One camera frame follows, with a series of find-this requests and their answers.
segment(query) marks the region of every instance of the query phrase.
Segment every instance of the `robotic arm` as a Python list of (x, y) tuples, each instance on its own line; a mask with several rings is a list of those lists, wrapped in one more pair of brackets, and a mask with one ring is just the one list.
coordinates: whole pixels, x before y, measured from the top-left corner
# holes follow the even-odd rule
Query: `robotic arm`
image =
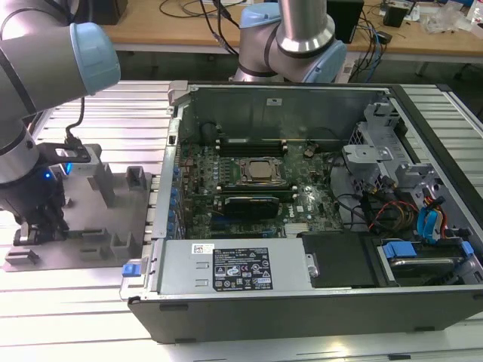
[(346, 46), (335, 40), (326, 7), (326, 0), (278, 0), (245, 8), (233, 80), (333, 81), (346, 58)]
[(75, 138), (36, 145), (22, 118), (116, 84), (118, 58), (99, 26), (65, 26), (53, 1), (3, 1), (0, 23), (0, 208), (22, 225), (14, 244), (59, 240), (68, 230), (63, 183), (49, 167), (90, 156)]

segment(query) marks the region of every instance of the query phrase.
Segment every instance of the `metal workbench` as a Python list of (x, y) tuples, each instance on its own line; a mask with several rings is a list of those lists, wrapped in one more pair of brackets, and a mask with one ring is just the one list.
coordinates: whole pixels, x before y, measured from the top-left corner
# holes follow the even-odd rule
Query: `metal workbench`
[[(122, 82), (86, 99), (85, 120), (74, 134), (99, 143), (112, 172), (139, 164), (159, 175), (169, 117), (168, 82)], [(457, 163), (483, 192), (483, 132), (452, 94), (435, 86), (405, 90), (441, 137)], [(80, 102), (55, 109), (38, 141), (62, 142), (64, 128), (77, 120)], [(424, 151), (410, 137), (418, 156)], [(149, 200), (155, 207), (159, 178)], [(148, 212), (143, 252), (149, 252), (153, 209)], [(0, 264), (16, 226), (0, 213)], [(172, 361), (388, 360), (410, 354), (411, 360), (474, 360), (483, 355), (483, 314), (445, 331), (331, 336), (193, 345), (156, 345), (119, 300), (120, 268), (0, 271), (0, 356), (2, 360), (118, 360), (149, 358)]]

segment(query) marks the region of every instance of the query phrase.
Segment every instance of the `black cable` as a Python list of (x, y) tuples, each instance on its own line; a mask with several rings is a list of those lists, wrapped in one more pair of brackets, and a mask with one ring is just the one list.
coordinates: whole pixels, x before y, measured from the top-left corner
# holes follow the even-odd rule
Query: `black cable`
[[(88, 22), (91, 22), (94, 18), (94, 2), (93, 2), (93, 0), (87, 0), (87, 4), (88, 4)], [(66, 18), (67, 18), (67, 21), (69, 22), (69, 25), (70, 25), (70, 23), (72, 23), (72, 21), (73, 21), (73, 18), (71, 18), (70, 7), (69, 7), (69, 3), (68, 3), (67, 0), (64, 0), (64, 5), (67, 6), (67, 8), (66, 8)], [(67, 141), (70, 138), (74, 138), (74, 136), (72, 135), (72, 132), (70, 130), (75, 128), (75, 127), (78, 127), (82, 123), (82, 121), (84, 121), (84, 113), (85, 113), (85, 98), (82, 97), (81, 98), (81, 113), (78, 117), (78, 121), (76, 123), (72, 123), (72, 124), (70, 124), (66, 127), (66, 140)]]
[(25, 11), (38, 11), (39, 13), (44, 13), (44, 14), (47, 14), (47, 15), (50, 15), (51, 17), (54, 17), (54, 15), (52, 15), (51, 13), (49, 13), (48, 11), (45, 11), (45, 10), (42, 10), (42, 9), (38, 9), (38, 8), (21, 8), (21, 9), (17, 9), (16, 11), (10, 13), (4, 20), (3, 20), (3, 23), (2, 25), (0, 26), (0, 41), (3, 40), (3, 32), (5, 30), (5, 26), (7, 25), (8, 21), (14, 17), (15, 15), (17, 14), (20, 14), (20, 13), (24, 13)]
[[(186, 9), (186, 6), (190, 5), (190, 4), (194, 4), (196, 2), (198, 2), (198, 0), (193, 0), (191, 2), (187, 2), (186, 4), (183, 4), (183, 5), (180, 5), (181, 7), (181, 10), (183, 11), (183, 13), (186, 14), (185, 15), (176, 15), (176, 14), (171, 14), (171, 13), (168, 13), (167, 11), (164, 11), (163, 10), (163, 6), (165, 6), (165, 4), (167, 2), (169, 2), (170, 0), (164, 0), (160, 5), (159, 5), (159, 12), (161, 12), (162, 14), (166, 15), (167, 17), (174, 17), (174, 18), (177, 18), (177, 19), (193, 19), (193, 18), (196, 18), (196, 17), (203, 17), (205, 14), (203, 13), (195, 13), (194, 11), (190, 11), (188, 9)], [(240, 5), (240, 4), (243, 4), (245, 3), (245, 0), (242, 0), (240, 2), (236, 2), (235, 4), (230, 4), (230, 5), (227, 5), (226, 7), (224, 8), (230, 8), (232, 6), (235, 6), (235, 5)], [(217, 12), (217, 9), (215, 10), (211, 10), (211, 11), (207, 11), (207, 15), (213, 15), (213, 17), (216, 17), (216, 13)]]
[(227, 19), (231, 24), (240, 29), (240, 25), (232, 19), (232, 15), (226, 9), (225, 5), (222, 4), (221, 0), (213, 0), (213, 5), (221, 12), (221, 15)]
[(342, 202), (340, 202), (340, 201), (337, 201), (337, 204), (338, 204), (339, 206), (341, 206), (342, 208), (344, 208), (344, 209), (348, 210), (348, 211), (349, 211), (351, 214), (356, 215), (356, 216), (360, 217), (361, 219), (363, 219), (364, 221), (366, 221), (365, 216), (364, 216), (363, 214), (358, 213), (357, 211), (355, 211), (355, 210), (354, 210), (354, 209), (355, 209), (355, 207), (352, 207), (352, 208), (351, 208), (351, 207), (349, 207), (349, 206), (347, 206), (347, 205), (343, 204), (343, 203), (342, 203)]
[(64, 13), (66, 14), (67, 25), (70, 25), (72, 23), (72, 18), (70, 13), (69, 0), (62, 0), (62, 7), (64, 10)]
[(88, 0), (88, 22), (91, 23), (94, 19), (94, 0)]
[(210, 20), (208, 19), (208, 13), (206, 12), (205, 4), (203, 4), (203, 0), (199, 0), (199, 4), (202, 7), (203, 14), (205, 16), (206, 24), (208, 25), (208, 28), (212, 34), (212, 36), (218, 41), (218, 44), (225, 49), (229, 54), (234, 54), (232, 49), (229, 48), (228, 44), (226, 43), (226, 40), (224, 40), (221, 36), (219, 36), (214, 30), (213, 27), (211, 26)]
[(85, 111), (85, 98), (81, 98), (81, 114), (78, 117), (78, 121), (76, 123), (72, 123), (69, 126), (66, 127), (66, 138), (69, 139), (71, 137), (74, 137), (72, 133), (70, 132), (71, 129), (79, 126), (82, 121), (84, 121), (84, 111)]
[(221, 6), (217, 6), (217, 9), (218, 9), (218, 13), (217, 13), (218, 34), (220, 35), (220, 37), (225, 42), (228, 49), (230, 49), (233, 54), (239, 55), (238, 51), (236, 51), (235, 49), (232, 48), (232, 46), (229, 44), (229, 42), (225, 39), (225, 36), (223, 35), (223, 30), (221, 29)]
[(205, 4), (203, 4), (203, 0), (198, 0), (199, 4), (201, 5), (202, 7), (202, 10), (203, 10), (203, 14), (205, 16), (205, 20), (206, 20), (206, 24), (208, 25), (208, 28), (210, 29), (210, 32), (211, 34), (214, 36), (216, 33), (214, 32), (213, 30), (213, 27), (211, 26), (211, 23), (210, 23), (210, 20), (208, 19), (208, 13), (206, 12), (206, 9), (205, 9)]
[[(358, 65), (356, 66), (355, 71), (350, 75), (349, 81), (351, 81), (354, 77), (357, 77), (360, 72), (367, 70), (369, 68), (371, 61), (372, 61), (372, 58), (374, 57), (374, 53), (376, 52), (377, 44), (374, 40), (374, 35), (373, 35), (372, 31), (369, 30), (370, 28), (373, 29), (374, 25), (371, 21), (368, 20), (364, 10), (362, 10), (361, 14), (362, 14), (362, 17), (361, 17), (360, 20), (363, 20), (366, 24), (364, 30), (367, 32), (368, 37), (369, 37), (369, 47), (368, 47), (368, 50), (366, 51), (364, 57), (362, 58), (362, 60), (359, 61)], [(368, 58), (369, 53), (371, 53), (371, 58), (369, 58), (365, 67), (362, 68), (362, 65), (364, 64), (364, 61), (366, 61), (366, 59)]]

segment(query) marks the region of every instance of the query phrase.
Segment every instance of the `metal bracket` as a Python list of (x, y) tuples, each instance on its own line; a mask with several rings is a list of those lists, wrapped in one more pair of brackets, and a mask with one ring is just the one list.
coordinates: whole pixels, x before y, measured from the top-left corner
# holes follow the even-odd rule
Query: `metal bracket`
[(413, 189), (431, 173), (431, 164), (400, 164), (395, 171), (398, 187), (403, 189)]

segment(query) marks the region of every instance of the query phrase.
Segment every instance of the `red wire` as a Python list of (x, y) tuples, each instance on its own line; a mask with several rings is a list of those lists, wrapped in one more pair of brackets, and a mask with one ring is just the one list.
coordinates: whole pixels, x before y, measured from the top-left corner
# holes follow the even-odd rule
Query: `red wire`
[(369, 230), (371, 230), (371, 228), (374, 227), (374, 223), (376, 222), (376, 220), (379, 218), (379, 216), (381, 215), (381, 213), (386, 209), (386, 207), (388, 207), (389, 205), (397, 205), (397, 204), (403, 204), (403, 205), (407, 205), (409, 207), (412, 207), (414, 211), (418, 212), (417, 211), (417, 208), (413, 205), (413, 204), (409, 204), (408, 202), (405, 202), (405, 201), (390, 201), (390, 202), (387, 202), (385, 203), (381, 209), (379, 210), (379, 212), (377, 213), (376, 217), (374, 218), (374, 221), (369, 225)]

